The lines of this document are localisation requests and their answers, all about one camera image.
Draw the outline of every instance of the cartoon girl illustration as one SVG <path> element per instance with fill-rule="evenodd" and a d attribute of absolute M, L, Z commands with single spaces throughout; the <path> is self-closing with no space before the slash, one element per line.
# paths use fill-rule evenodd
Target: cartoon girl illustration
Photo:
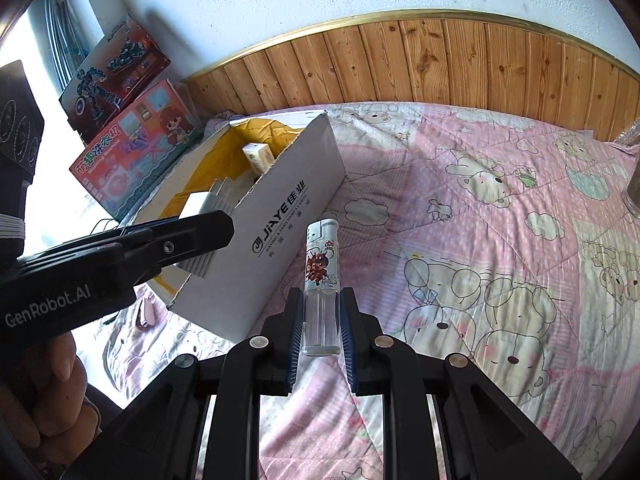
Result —
<path fill-rule="evenodd" d="M 136 150 L 144 150 L 149 145 L 146 140 L 148 135 L 143 128 L 137 129 L 133 134 L 130 134 L 129 132 L 125 133 L 129 138 L 129 140 L 125 142 L 123 146 L 123 150 L 125 153 L 135 152 Z"/>
<path fill-rule="evenodd" d="M 320 285 L 320 281 L 326 277 L 328 266 L 329 258 L 326 257 L 326 252 L 312 254 L 306 260 L 305 276 L 310 282 Z"/>
<path fill-rule="evenodd" d="M 179 142 L 184 142 L 193 130 L 184 113 L 174 106 L 169 106 L 160 113 L 160 126 L 167 136 L 169 144 L 176 146 Z"/>

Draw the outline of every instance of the human hand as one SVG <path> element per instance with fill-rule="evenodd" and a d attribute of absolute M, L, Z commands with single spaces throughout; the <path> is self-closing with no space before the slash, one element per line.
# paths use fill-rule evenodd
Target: human hand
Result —
<path fill-rule="evenodd" d="M 29 349 L 16 377 L 18 390 L 34 388 L 36 395 L 29 410 L 0 384 L 0 416 L 7 428 L 23 447 L 37 448 L 43 459 L 69 465 L 92 442 L 98 425 L 95 409 L 83 403 L 86 371 L 71 332 Z"/>

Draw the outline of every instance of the white cloud print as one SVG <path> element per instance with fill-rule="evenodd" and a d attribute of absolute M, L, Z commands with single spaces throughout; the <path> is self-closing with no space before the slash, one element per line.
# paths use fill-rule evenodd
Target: white cloud print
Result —
<path fill-rule="evenodd" d="M 536 236 L 542 236 L 545 240 L 564 238 L 564 229 L 560 222 L 547 213 L 531 212 L 524 223 Z"/>
<path fill-rule="evenodd" d="M 347 202 L 344 210 L 347 213 L 347 220 L 360 225 L 383 225 L 389 220 L 389 209 L 386 205 L 376 204 L 365 198 Z"/>

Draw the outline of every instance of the robot toy box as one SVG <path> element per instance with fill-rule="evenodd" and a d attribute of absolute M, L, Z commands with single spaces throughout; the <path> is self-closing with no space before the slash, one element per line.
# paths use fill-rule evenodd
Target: robot toy box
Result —
<path fill-rule="evenodd" d="M 202 129 L 168 80 L 154 85 L 92 140 L 69 170 L 115 219 L 134 204 Z"/>
<path fill-rule="evenodd" d="M 88 145 L 169 65 L 131 16 L 102 38 L 60 96 L 69 124 Z"/>

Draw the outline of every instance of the black camera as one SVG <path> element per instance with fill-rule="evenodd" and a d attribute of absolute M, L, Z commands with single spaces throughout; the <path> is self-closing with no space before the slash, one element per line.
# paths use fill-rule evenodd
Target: black camera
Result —
<path fill-rule="evenodd" d="M 24 205 L 44 119 L 21 61 L 0 68 L 0 270 L 24 251 Z"/>

